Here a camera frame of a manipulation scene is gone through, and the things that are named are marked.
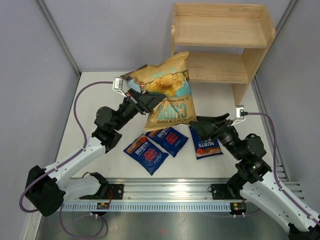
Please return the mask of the light blue cassava chips bag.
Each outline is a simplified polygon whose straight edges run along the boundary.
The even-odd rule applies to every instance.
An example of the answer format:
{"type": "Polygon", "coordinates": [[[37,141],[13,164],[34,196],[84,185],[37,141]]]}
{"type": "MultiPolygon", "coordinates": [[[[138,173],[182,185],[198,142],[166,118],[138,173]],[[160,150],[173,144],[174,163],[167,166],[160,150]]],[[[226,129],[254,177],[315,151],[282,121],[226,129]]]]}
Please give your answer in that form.
{"type": "Polygon", "coordinates": [[[131,74],[133,73],[134,71],[131,71],[131,72],[127,72],[123,75],[121,75],[120,77],[123,78],[124,80],[126,80],[127,84],[128,84],[128,87],[137,91],[137,92],[141,92],[141,88],[140,88],[140,85],[139,83],[131,77],[131,74]]]}

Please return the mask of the large yellow kettle chips bag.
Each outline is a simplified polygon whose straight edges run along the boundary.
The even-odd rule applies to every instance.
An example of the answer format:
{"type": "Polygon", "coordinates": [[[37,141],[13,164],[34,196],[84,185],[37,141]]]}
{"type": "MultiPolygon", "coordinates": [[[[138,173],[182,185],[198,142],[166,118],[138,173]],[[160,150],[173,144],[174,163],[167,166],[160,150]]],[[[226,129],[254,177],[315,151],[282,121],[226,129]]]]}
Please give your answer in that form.
{"type": "Polygon", "coordinates": [[[188,71],[188,51],[179,52],[161,65],[150,65],[130,73],[144,94],[164,94],[147,117],[147,132],[196,121],[188,71]]]}

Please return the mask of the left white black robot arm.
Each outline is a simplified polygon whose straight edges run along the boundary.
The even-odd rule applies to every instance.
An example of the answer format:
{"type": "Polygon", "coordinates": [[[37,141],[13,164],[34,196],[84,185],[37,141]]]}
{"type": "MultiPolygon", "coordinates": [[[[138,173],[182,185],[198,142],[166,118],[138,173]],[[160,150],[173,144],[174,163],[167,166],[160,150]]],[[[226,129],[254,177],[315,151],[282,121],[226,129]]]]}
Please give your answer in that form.
{"type": "Polygon", "coordinates": [[[28,172],[25,190],[21,198],[27,198],[44,217],[59,210],[73,199],[93,196],[103,199],[108,194],[109,182],[101,174],[73,180],[72,177],[95,159],[110,152],[120,141],[123,128],[137,114],[150,113],[164,98],[164,94],[140,93],[128,89],[117,110],[108,106],[98,109],[95,115],[95,131],[84,139],[83,146],[69,157],[48,165],[38,165],[28,172]]]}

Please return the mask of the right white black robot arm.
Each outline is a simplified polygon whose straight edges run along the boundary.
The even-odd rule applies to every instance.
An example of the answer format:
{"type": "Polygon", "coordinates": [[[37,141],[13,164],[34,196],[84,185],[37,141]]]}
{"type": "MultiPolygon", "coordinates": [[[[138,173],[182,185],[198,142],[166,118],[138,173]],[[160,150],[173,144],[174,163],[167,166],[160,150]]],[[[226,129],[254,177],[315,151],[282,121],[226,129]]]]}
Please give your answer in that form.
{"type": "Polygon", "coordinates": [[[244,139],[234,127],[229,114],[199,116],[189,124],[203,141],[218,140],[238,160],[237,172],[227,181],[232,198],[243,198],[274,219],[291,240],[318,240],[320,214],[304,204],[279,179],[263,159],[266,155],[261,137],[250,133],[244,139]]]}

